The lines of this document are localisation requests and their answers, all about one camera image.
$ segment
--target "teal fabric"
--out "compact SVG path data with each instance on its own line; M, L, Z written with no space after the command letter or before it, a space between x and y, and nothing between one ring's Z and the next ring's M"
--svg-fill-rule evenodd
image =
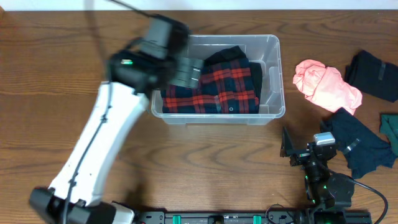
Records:
M390 140L392 151L398 156L398 114L382 114L380 133Z

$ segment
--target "wood grain surface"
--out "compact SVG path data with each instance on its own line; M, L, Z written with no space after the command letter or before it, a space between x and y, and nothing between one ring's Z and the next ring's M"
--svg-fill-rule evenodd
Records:
M304 207L303 172L279 157L288 126L298 147L312 140L330 112L292 84L295 66L319 60L344 75L360 49L398 64L397 11L161 12L194 34L274 34L280 39L286 113L267 126L168 126L144 114L108 177L104 200L167 210L266 210ZM96 39L107 54L142 35L149 21L129 11L95 12L94 39L83 12L6 12L0 21L0 223L42 223L28 206L31 190L49 185L69 157L103 79ZM355 116L378 136L380 114L398 113L364 94ZM350 174L339 153L330 167ZM360 181L389 200L383 223L398 223L398 165ZM383 202L355 188L353 208L374 221Z

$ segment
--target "white backdrop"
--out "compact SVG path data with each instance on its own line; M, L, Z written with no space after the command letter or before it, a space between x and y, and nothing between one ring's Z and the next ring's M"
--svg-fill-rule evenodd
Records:
M0 0L7 11L79 11L84 0ZM142 10L398 9L398 0L125 0ZM96 10L121 10L95 0Z

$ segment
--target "gray plastic container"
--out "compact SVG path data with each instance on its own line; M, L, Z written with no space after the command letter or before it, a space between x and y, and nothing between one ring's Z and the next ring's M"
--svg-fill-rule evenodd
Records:
M279 39L274 35L191 35L187 57L206 59L213 53L240 46L251 62L262 67L262 89L258 114L163 113L160 91L152 94L152 114L167 124L265 125L285 114Z

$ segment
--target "red and navy plaid shirt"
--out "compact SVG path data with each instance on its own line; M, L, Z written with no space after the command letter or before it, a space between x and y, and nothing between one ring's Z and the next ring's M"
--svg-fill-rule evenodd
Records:
M161 95L163 113L259 112L247 58L203 68L197 89L170 85Z

